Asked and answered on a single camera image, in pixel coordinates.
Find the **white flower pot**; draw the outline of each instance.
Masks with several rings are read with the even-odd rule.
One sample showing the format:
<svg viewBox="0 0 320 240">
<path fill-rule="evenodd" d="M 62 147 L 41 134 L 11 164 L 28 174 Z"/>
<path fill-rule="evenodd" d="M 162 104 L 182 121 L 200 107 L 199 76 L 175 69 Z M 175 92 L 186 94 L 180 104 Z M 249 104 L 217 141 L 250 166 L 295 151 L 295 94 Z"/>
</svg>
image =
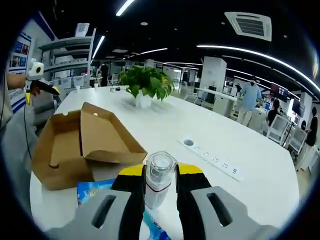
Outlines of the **white flower pot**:
<svg viewBox="0 0 320 240">
<path fill-rule="evenodd" d="M 147 94 L 143 95 L 142 91 L 139 90 L 138 95 L 135 98 L 135 106 L 137 108 L 145 109 L 151 106 L 152 98 Z"/>
</svg>

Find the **power strip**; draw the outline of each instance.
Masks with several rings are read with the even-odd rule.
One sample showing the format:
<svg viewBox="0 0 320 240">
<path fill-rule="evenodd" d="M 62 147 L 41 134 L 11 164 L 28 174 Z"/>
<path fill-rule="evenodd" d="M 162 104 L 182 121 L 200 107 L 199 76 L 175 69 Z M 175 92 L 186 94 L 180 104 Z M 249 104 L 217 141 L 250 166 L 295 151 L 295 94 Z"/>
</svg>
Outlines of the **power strip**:
<svg viewBox="0 0 320 240">
<path fill-rule="evenodd" d="M 243 176 L 242 176 L 241 171 L 239 170 L 238 167 L 228 163 L 227 161 L 224 161 L 222 159 L 215 157 L 209 151 L 202 149 L 196 142 L 194 142 L 191 139 L 184 138 L 184 139 L 181 139 L 178 141 L 183 146 L 185 146 L 187 149 L 194 152 L 196 155 L 198 155 L 202 159 L 206 160 L 212 166 L 216 167 L 217 169 L 224 172 L 228 176 L 232 177 L 233 179 L 237 180 L 238 182 L 243 181 Z"/>
</svg>

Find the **open cardboard box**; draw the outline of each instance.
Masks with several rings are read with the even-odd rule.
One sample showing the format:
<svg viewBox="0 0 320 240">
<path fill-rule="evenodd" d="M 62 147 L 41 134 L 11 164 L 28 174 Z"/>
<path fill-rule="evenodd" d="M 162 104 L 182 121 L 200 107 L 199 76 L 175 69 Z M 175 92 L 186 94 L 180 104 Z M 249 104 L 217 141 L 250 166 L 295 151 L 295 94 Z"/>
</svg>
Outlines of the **open cardboard box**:
<svg viewBox="0 0 320 240">
<path fill-rule="evenodd" d="M 87 160 L 140 164 L 147 152 L 110 111 L 85 102 L 81 110 L 55 114 L 46 123 L 32 170 L 49 190 L 93 182 Z"/>
</svg>

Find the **man in blue shirt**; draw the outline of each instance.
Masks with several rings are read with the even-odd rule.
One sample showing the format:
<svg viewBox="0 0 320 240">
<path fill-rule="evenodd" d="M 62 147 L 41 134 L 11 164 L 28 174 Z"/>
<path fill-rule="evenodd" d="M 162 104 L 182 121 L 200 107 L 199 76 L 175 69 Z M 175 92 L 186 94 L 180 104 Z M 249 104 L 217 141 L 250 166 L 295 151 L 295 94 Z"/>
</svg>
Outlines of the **man in blue shirt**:
<svg viewBox="0 0 320 240">
<path fill-rule="evenodd" d="M 262 100 L 261 92 L 256 84 L 255 76 L 252 76 L 251 81 L 243 86 L 240 93 L 243 95 L 243 98 L 237 122 L 244 126 L 248 126 L 256 107 L 257 100 Z"/>
</svg>

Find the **green leaves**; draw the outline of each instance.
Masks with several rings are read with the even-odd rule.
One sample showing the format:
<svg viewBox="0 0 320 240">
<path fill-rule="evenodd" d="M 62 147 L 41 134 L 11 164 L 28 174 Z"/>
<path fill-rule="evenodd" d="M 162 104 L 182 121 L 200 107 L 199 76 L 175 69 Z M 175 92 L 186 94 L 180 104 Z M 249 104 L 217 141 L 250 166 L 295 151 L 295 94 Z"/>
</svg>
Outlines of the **green leaves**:
<svg viewBox="0 0 320 240">
<path fill-rule="evenodd" d="M 140 86 L 139 85 L 133 85 L 131 88 L 131 94 L 136 98 L 139 93 Z"/>
<path fill-rule="evenodd" d="M 134 66 L 128 70 L 127 74 L 122 72 L 119 78 L 122 85 L 128 86 L 126 91 L 135 98 L 141 90 L 144 96 L 148 94 L 153 98 L 156 95 L 157 99 L 163 101 L 175 90 L 172 79 L 164 72 L 152 67 Z"/>
</svg>

